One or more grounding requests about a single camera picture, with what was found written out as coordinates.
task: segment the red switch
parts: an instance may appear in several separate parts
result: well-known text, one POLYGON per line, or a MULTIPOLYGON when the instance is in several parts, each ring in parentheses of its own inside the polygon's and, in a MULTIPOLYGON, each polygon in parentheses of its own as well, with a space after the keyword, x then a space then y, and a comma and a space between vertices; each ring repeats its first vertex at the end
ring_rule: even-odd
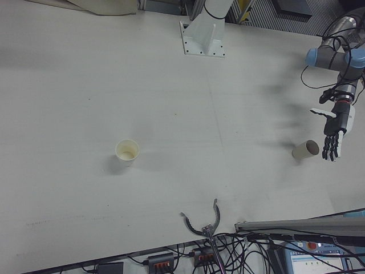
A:
POLYGON ((317 248, 317 244, 309 242, 309 243, 307 243, 307 247, 310 250, 315 250, 317 248))

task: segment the connector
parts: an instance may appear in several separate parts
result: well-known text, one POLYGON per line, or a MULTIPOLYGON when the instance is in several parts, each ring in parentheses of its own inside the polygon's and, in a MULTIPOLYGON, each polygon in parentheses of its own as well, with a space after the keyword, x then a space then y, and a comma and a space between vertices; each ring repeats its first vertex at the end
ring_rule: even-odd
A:
POLYGON ((165 274, 173 271, 174 257, 172 252, 151 256, 147 259, 149 274, 165 274))
POLYGON ((202 247, 193 249, 194 253, 194 266, 202 267, 204 265, 215 264, 213 250, 210 247, 202 247))

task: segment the computer screen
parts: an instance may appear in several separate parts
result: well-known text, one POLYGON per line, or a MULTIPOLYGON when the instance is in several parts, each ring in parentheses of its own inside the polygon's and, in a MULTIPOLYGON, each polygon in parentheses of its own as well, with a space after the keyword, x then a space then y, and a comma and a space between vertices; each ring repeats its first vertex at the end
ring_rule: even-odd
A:
MULTIPOLYGON (((340 250, 328 250, 328 251, 317 251, 318 254, 331 254, 340 255, 340 250)), ((316 256, 317 258, 334 265, 340 269, 343 269, 341 258, 322 257, 316 256)), ((300 252, 290 252, 291 264, 293 266, 294 274, 325 274, 328 272, 336 272, 338 269, 331 267, 325 263, 322 263, 314 259, 310 255, 306 255, 300 252)))

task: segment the table surface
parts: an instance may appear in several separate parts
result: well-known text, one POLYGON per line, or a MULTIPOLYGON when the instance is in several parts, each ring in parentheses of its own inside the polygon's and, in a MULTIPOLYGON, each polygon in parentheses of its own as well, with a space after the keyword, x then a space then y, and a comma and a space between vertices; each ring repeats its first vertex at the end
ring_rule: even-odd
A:
POLYGON ((323 146, 325 120, 308 111, 323 90, 299 78, 320 39, 226 24, 225 59, 188 56, 180 19, 1 0, 1 273, 196 239, 179 213, 202 227, 214 198, 218 232, 365 207, 365 99, 340 161, 291 157, 323 146), (141 153, 120 169, 128 138, 141 153))

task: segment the robotic hand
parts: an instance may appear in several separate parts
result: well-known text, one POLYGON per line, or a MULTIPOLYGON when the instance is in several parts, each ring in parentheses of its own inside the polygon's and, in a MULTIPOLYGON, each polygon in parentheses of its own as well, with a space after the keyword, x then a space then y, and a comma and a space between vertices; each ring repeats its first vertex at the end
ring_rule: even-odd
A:
POLYGON ((330 112, 317 108, 310 110, 327 119, 322 157, 332 162, 341 157, 343 137, 351 131, 354 123, 355 108, 352 101, 355 99, 359 80, 364 79, 365 72, 365 31, 361 27, 364 23, 365 7, 345 14, 328 28, 328 35, 323 35, 321 45, 310 49, 306 57, 308 66, 339 72, 337 83, 319 99, 320 104, 333 101, 333 109, 330 112), (364 39, 351 47, 347 38, 355 31, 364 39), (339 49, 343 45, 346 47, 341 52, 339 49))
POLYGON ((341 157, 342 139, 352 130, 355 118, 355 107, 348 101, 342 100, 335 103, 331 112, 312 108, 311 112, 327 118, 325 125, 325 146, 322 158, 335 162, 341 157))

